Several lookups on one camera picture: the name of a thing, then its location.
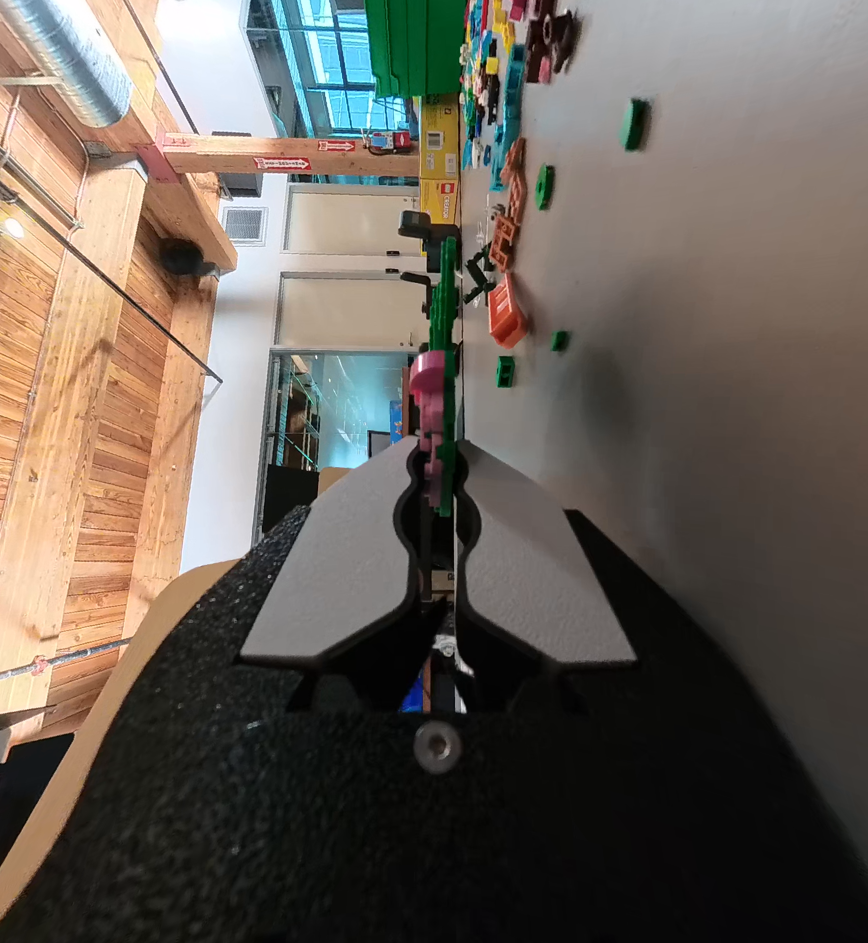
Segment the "large green round lego piece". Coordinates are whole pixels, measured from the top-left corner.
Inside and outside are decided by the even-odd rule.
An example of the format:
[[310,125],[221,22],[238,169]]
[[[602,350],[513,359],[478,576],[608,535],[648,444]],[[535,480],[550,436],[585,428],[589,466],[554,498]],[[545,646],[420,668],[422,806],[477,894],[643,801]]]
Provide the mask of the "large green round lego piece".
[[625,152],[640,152],[644,148],[651,125],[651,113],[650,99],[629,99],[620,131],[620,143]]

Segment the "stack of green lego baseplates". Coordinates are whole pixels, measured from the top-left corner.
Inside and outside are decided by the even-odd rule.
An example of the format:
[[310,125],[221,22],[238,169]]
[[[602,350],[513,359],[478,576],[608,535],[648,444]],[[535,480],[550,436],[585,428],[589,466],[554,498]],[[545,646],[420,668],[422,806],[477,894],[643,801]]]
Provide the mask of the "stack of green lego baseplates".
[[366,1],[376,97],[458,92],[466,11],[465,1]]

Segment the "dark brown lego round piece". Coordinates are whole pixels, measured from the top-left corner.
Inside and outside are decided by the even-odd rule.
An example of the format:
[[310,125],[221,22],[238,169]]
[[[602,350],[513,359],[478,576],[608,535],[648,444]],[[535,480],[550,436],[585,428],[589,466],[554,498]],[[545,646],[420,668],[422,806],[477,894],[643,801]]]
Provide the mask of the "dark brown lego round piece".
[[541,26],[540,77],[559,75],[570,62],[580,32],[580,21],[566,8],[562,13],[547,12]]

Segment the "orange lego roof brick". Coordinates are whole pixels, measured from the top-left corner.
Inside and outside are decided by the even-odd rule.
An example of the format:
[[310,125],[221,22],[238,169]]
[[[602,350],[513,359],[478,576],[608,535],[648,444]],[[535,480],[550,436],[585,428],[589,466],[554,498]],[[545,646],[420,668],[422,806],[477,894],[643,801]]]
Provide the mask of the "orange lego roof brick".
[[513,349],[529,333],[528,316],[517,300],[514,275],[511,272],[488,292],[488,333],[503,349]]

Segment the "pile of mixed lego pieces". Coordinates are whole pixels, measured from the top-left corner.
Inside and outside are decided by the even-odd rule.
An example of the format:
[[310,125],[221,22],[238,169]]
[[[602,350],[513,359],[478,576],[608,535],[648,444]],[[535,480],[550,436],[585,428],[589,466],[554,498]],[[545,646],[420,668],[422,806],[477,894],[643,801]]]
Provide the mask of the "pile of mixed lego pieces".
[[467,5],[461,46],[462,168],[488,168],[490,189],[506,184],[504,166],[522,126],[525,84],[524,1]]

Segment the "green lego plate with pink bricks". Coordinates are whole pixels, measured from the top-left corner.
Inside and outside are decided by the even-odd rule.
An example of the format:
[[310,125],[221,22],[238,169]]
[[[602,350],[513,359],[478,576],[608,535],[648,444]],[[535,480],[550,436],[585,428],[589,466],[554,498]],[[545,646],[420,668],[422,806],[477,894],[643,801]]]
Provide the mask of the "green lego plate with pink bricks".
[[429,304],[428,348],[417,356],[409,373],[409,392],[418,408],[418,445],[424,456],[424,495],[432,513],[444,520],[454,513],[468,471],[457,435],[458,259],[459,239],[446,238],[440,246],[440,280]]

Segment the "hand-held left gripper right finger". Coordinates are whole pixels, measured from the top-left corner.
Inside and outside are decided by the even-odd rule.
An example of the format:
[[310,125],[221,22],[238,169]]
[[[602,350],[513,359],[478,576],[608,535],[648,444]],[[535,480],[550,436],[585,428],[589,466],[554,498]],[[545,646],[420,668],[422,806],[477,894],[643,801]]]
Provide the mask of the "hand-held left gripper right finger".
[[479,521],[461,587],[473,615],[558,666],[623,666],[637,655],[557,500],[461,442]]

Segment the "white wall air vent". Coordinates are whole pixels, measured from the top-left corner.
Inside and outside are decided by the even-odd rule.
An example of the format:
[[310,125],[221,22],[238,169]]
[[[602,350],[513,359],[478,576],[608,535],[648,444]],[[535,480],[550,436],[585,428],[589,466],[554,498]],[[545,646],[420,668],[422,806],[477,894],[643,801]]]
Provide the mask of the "white wall air vent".
[[268,209],[265,206],[226,206],[222,224],[235,246],[265,246]]

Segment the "silver metal air duct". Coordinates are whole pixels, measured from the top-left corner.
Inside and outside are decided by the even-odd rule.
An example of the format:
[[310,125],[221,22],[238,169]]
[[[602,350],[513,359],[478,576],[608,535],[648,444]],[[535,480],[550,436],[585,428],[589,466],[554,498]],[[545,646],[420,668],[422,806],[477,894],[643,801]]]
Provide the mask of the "silver metal air duct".
[[63,99],[85,126],[126,118],[134,80],[83,1],[0,1],[0,16],[38,66],[58,80]]

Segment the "black dome ceiling fixture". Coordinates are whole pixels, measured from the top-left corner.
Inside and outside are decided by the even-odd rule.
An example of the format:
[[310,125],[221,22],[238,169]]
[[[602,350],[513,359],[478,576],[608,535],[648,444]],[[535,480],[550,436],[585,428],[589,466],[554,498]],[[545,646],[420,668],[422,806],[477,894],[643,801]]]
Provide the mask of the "black dome ceiling fixture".
[[159,265],[173,277],[220,277],[221,271],[213,262],[206,261],[201,248],[194,242],[164,238],[158,243]]

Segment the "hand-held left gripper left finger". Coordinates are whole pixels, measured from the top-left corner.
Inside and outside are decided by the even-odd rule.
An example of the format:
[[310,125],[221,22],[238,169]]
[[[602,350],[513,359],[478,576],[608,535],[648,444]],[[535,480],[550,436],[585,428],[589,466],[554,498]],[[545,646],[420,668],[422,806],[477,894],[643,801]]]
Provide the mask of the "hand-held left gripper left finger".
[[347,655],[420,669],[434,629],[403,514],[417,495],[418,440],[350,470],[312,503],[241,648],[242,663],[317,669]]

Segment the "yellow lego box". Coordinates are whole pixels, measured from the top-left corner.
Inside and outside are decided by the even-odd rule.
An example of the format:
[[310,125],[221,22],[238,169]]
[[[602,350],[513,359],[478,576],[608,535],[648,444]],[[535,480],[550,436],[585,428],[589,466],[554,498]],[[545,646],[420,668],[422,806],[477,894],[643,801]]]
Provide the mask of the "yellow lego box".
[[461,223],[460,95],[428,95],[420,107],[420,209],[436,224]]

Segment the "black lego branch pieces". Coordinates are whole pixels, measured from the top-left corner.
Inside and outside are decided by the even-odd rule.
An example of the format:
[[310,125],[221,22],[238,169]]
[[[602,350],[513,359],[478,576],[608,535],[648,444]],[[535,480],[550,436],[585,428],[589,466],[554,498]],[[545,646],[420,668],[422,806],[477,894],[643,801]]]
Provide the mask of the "black lego branch pieces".
[[473,288],[463,296],[464,305],[476,304],[480,296],[488,296],[496,287],[497,282],[488,276],[495,271],[495,265],[490,256],[491,244],[484,246],[465,263],[466,272],[473,280]]

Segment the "orange lego arch piece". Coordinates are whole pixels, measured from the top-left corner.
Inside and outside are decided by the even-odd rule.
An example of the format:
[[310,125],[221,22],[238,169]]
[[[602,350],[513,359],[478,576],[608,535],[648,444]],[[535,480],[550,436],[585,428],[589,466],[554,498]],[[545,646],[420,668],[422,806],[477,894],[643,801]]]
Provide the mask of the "orange lego arch piece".
[[508,189],[507,216],[516,224],[522,223],[529,195],[523,170],[525,138],[519,136],[512,143],[500,173],[500,180]]

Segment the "black office chair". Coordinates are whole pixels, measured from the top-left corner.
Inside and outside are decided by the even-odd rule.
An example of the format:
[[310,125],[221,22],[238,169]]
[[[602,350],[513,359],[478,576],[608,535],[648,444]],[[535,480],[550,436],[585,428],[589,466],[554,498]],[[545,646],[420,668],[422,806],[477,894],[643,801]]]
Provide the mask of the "black office chair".
[[400,274],[400,280],[424,288],[425,300],[422,302],[421,310],[425,315],[428,323],[430,323],[431,316],[435,308],[435,293],[437,286],[432,282],[430,276],[427,274],[423,275],[418,273],[404,272]]
[[398,234],[403,238],[417,239],[427,259],[427,273],[440,274],[441,254],[445,243],[454,240],[457,257],[461,251],[461,230],[450,223],[433,222],[428,213],[404,210],[400,214]]

